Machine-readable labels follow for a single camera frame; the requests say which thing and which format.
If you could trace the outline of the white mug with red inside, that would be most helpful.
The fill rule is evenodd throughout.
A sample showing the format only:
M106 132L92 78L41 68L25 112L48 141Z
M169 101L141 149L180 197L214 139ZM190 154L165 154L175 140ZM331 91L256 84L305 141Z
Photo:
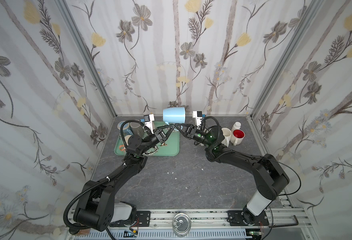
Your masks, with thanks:
M230 142L234 145L237 146L241 144L243 139L245 138L245 133L242 130L233 130L232 131L232 136L230 138Z

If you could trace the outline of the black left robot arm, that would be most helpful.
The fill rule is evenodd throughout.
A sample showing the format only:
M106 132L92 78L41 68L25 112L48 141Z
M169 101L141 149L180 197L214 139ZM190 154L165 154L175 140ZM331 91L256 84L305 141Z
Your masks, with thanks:
M142 139L139 135L133 135L126 141L123 127L129 123L142 126L148 134L147 137ZM126 148L123 164L96 182L88 181L82 192L69 202L63 213L63 221L71 233L76 234L87 229L109 232L108 227L115 211L116 193L129 179L144 169L148 159L144 153L157 144L166 142L174 128L174 124L169 124L151 131L137 120L122 123L120 134Z

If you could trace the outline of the green plastic tray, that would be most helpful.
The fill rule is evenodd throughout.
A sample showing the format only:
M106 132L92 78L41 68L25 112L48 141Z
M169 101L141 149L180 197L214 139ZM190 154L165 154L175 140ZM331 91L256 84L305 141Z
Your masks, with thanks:
M154 127L160 127L166 125L165 122L153 122ZM123 143L121 135L119 133L118 140L116 142L114 152L118 156L124 156L126 153L121 152L119 150L119 145ZM176 156L179 153L180 147L180 134L178 131L173 131L169 139L164 144L157 144L155 148L149 149L144 153L147 156L156 156L156 157L169 157L169 156Z

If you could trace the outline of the light blue mug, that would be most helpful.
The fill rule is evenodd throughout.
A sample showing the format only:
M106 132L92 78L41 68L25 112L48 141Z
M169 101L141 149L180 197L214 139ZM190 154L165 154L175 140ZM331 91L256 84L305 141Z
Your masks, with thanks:
M185 123L185 108L175 107L163 110L163 121L169 124L184 124Z

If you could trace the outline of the white cream mug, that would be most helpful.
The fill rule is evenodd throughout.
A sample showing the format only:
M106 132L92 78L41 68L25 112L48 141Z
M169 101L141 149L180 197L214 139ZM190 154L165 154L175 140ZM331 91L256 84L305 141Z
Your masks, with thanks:
M231 139L231 136L232 136L232 132L230 129L228 128L222 128L222 133L223 133L223 136L224 136L224 139L222 140L222 144L225 145L226 147L229 146L229 143L230 143L230 139Z

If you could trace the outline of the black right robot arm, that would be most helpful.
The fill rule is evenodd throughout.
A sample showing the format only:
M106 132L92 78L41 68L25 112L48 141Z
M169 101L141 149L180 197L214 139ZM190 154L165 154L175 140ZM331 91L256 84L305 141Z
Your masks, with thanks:
M228 164L240 168L253 175L256 192L245 205L240 221L252 226L259 221L261 214L269 207L290 183L282 163L271 154L264 156L249 155L235 151L225 144L225 136L218 120L206 117L200 126L193 124L174 124L175 128L187 139L205 146L205 156L210 162Z

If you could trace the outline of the cream mug with orange handle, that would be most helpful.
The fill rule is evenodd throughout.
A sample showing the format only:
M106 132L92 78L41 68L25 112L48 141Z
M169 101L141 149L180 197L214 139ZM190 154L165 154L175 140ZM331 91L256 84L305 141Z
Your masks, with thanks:
M126 152L126 146L128 146L129 145L129 139L130 139L130 137L132 137L132 135L126 135L125 136L125 141L126 141L126 144L124 145L124 143L122 143L121 145L119 145L119 150L121 151L121 152Z

